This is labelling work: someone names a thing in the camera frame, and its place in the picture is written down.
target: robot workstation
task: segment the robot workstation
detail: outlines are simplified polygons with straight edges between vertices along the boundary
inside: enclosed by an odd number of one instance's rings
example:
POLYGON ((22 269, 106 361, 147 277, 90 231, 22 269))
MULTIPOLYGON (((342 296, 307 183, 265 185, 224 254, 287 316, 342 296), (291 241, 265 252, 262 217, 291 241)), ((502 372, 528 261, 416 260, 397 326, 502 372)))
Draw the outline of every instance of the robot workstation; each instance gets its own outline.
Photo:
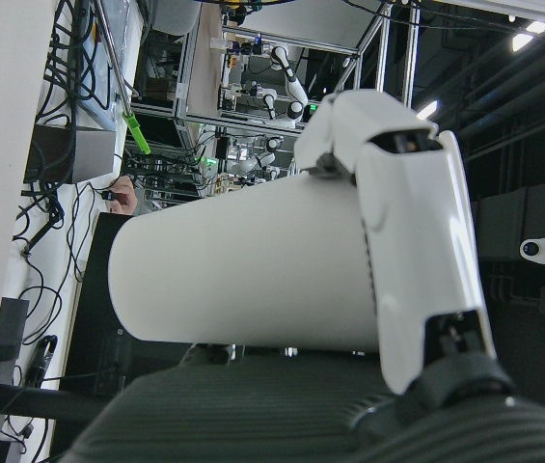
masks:
POLYGON ((545 463, 545 0, 56 3, 0 462, 545 463))

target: metal frame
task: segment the metal frame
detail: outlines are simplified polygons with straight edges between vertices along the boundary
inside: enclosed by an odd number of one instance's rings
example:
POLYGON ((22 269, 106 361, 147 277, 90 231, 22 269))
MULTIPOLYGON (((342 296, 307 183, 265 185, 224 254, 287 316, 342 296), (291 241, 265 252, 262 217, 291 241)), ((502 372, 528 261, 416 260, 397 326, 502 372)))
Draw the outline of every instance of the metal frame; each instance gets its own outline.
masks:
POLYGON ((358 53, 358 48, 333 45, 331 43, 324 43, 321 41, 310 41, 308 39, 297 39, 295 37, 280 36, 277 34, 268 34, 266 32, 259 32, 253 29, 246 29, 244 27, 223 26, 223 32, 236 34, 237 36, 246 38, 261 36, 261 39, 263 41, 281 41, 289 45, 301 46, 303 48, 312 48, 313 50, 329 51, 332 53, 340 53, 342 55, 355 55, 358 53))
MULTIPOLYGON (((382 10, 384 15, 390 16, 392 11, 392 5, 384 6, 382 10)), ((382 40, 379 46, 379 62, 377 67, 377 90, 380 92, 383 91, 383 84, 385 80, 385 70, 386 70, 386 58, 388 53, 388 38, 390 35, 390 20, 386 17, 378 16, 376 17, 369 25, 365 31, 363 37, 361 38, 358 45, 354 47, 346 47, 340 45, 334 45, 330 43, 323 43, 320 41, 310 41, 306 39, 299 39, 295 37, 281 36, 277 34, 268 34, 260 33, 258 31, 242 28, 242 27, 231 27, 223 26, 222 31, 225 33, 233 33, 241 37, 253 38, 257 35, 260 35, 264 41, 281 41, 290 45, 311 48, 316 50, 328 51, 333 53, 340 53, 351 57, 349 65, 345 68, 339 83, 337 84, 335 91, 339 92, 344 90, 345 83, 347 79, 353 73, 353 88, 359 89, 361 80, 362 80, 362 66, 363 66, 363 56, 366 52, 368 46, 372 43, 374 38, 377 36, 377 33, 381 30, 382 40)), ((410 66, 405 71, 405 82, 403 84, 404 88, 411 89, 413 86, 413 77, 415 73, 415 63, 416 63, 416 53, 417 53, 417 40, 418 40, 418 27, 414 26, 416 30, 415 39, 410 41, 413 43, 413 46, 408 47, 408 61, 413 63, 413 66, 410 66)), ((186 98, 188 97, 188 91, 190 90, 188 86, 190 85, 190 77, 193 67, 193 60, 195 55, 195 45, 197 42, 197 35, 199 30, 199 20, 196 26, 193 28, 192 32, 189 33, 185 38, 185 45, 182 47, 182 56, 180 59, 180 68, 179 68, 179 79, 178 83, 186 85, 186 92, 181 97, 176 97, 175 105, 173 109, 161 108, 156 106, 150 106, 146 104, 134 103, 133 108, 142 114, 148 114, 151 116, 157 117, 167 117, 174 119, 176 124, 180 124, 184 127, 185 123, 204 123, 210 125, 216 125, 220 127, 233 128, 233 129, 242 129, 242 130, 252 130, 256 133, 262 133, 271 136, 284 136, 297 138, 302 132, 301 126, 298 128, 282 128, 273 125, 266 125, 265 123, 250 123, 248 121, 241 121, 235 118, 226 117, 225 114, 221 113, 219 116, 210 117, 203 116, 198 114, 189 113, 186 108, 186 98)), ((278 100, 285 101, 288 98, 279 96, 278 100)), ((319 104, 319 101, 313 101, 310 103, 319 104)), ((249 116, 251 119, 258 119, 257 116, 249 116)), ((186 130, 179 130, 178 134, 182 145, 186 148, 192 147, 190 142, 190 137, 186 130)))
POLYGON ((409 16, 409 32, 407 33, 407 53, 405 55, 405 75, 403 78, 403 104, 411 108, 414 95, 414 77, 416 76, 416 59, 418 58, 418 33, 420 32, 420 9, 412 8, 409 16))

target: green handle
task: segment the green handle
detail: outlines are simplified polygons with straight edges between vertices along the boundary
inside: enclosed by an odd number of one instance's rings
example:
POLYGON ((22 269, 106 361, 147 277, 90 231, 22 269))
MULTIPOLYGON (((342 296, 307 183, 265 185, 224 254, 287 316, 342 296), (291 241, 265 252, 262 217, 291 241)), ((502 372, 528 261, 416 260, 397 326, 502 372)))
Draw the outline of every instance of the green handle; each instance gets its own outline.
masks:
POLYGON ((128 116, 126 113, 123 114, 124 119, 126 120, 126 123, 128 124, 128 130, 130 130, 130 134, 135 139, 135 142, 137 142, 137 146, 141 151, 143 151, 145 154, 150 154, 151 149, 148 145, 148 142, 146 141, 146 137, 144 137, 144 134, 141 133, 141 125, 137 122, 137 119, 135 119, 135 115, 128 116))

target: metal pole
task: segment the metal pole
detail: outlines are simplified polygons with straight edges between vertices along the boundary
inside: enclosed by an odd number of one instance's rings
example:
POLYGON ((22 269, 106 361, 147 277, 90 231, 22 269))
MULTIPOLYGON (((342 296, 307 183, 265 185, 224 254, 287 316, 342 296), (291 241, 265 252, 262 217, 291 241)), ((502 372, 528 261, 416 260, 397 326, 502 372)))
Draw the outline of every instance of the metal pole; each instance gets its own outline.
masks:
POLYGON ((335 87, 335 92, 341 92, 345 87, 345 82, 349 78, 349 75, 351 75, 351 72, 353 72, 353 69, 356 67, 357 58, 354 58, 351 60, 351 63, 347 65, 347 68, 342 72, 341 79, 339 79, 339 83, 335 87))
POLYGON ((265 135, 280 135, 284 137, 298 138, 302 133, 302 130, 296 130, 293 128, 280 128, 275 127, 274 125, 266 125, 264 123, 250 123, 248 121, 240 121, 230 118, 212 118, 209 116, 199 116, 196 114, 187 114, 184 120, 191 123, 206 123, 220 127, 251 130, 255 133, 263 133, 265 135))
POLYGON ((411 108, 411 100, 414 94, 414 77, 416 76, 416 58, 418 56, 418 33, 420 31, 420 9, 412 8, 409 16, 409 26, 407 35, 407 56, 405 57, 405 77, 403 79, 402 101, 405 106, 411 108))
POLYGON ((368 46, 377 35, 377 31, 379 31, 379 28, 381 27, 383 22, 384 22, 384 18, 381 16, 377 16, 375 20, 372 21, 372 24, 365 32, 365 36, 362 38, 360 43, 358 43, 358 53, 362 55, 365 51, 367 51, 368 46))
MULTIPOLYGON (((390 16, 392 5, 386 5, 383 14, 390 16)), ((388 41, 390 40, 390 20, 383 19, 381 25, 381 34, 379 37, 379 59, 377 61, 377 80, 375 81, 375 90, 377 92, 384 91, 384 82, 386 81, 386 60, 388 58, 388 41)))
POLYGON ((64 391, 0 384, 0 414, 4 415, 90 422, 107 401, 64 391))
POLYGON ((101 0, 94 0, 96 16, 98 17, 98 24, 100 25, 100 32, 105 40, 105 49, 109 55, 109 60, 111 61, 111 67, 114 69, 116 74, 116 80, 118 81, 118 90, 120 90, 120 97, 122 98, 122 105, 124 107, 124 112, 127 116, 132 116, 133 111, 130 108, 130 98, 128 97, 128 92, 126 91, 126 86, 124 85, 124 77, 122 76, 122 70, 120 68, 120 62, 118 61, 118 55, 116 55, 116 46, 114 44, 114 39, 111 36, 111 31, 109 30, 109 22, 107 21, 107 15, 102 6, 101 0))
POLYGON ((357 48, 349 48, 347 46, 333 45, 321 41, 309 41, 307 39, 298 39, 295 37, 280 36, 278 34, 268 34, 267 32, 258 32, 253 29, 243 27, 223 26, 223 32, 234 33, 238 36, 254 38, 260 35, 264 41, 281 41, 290 45, 302 46, 304 48, 312 48, 314 50, 330 51, 332 53, 340 53, 343 55, 354 55, 358 53, 357 48))
POLYGON ((353 71, 354 90, 358 90, 360 88, 360 83, 362 82, 362 60, 363 56, 360 55, 360 58, 356 60, 356 68, 353 71))

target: black panel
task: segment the black panel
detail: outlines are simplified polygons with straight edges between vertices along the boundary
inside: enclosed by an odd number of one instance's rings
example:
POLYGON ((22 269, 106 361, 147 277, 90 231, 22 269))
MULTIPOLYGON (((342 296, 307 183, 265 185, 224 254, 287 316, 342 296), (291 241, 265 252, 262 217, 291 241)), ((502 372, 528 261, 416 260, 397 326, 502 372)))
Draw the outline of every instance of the black panel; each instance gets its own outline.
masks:
MULTIPOLYGON (((113 310, 107 265, 118 230, 130 217, 101 213, 95 227, 68 351, 65 375, 103 371, 96 377, 62 381, 62 391, 82 395, 116 395, 140 375, 179 363, 188 344, 135 340, 113 310)), ((80 424, 57 422, 52 454, 67 449, 81 432, 80 424)))
POLYGON ((484 260, 520 260, 526 189, 485 198, 478 206, 477 253, 484 260))

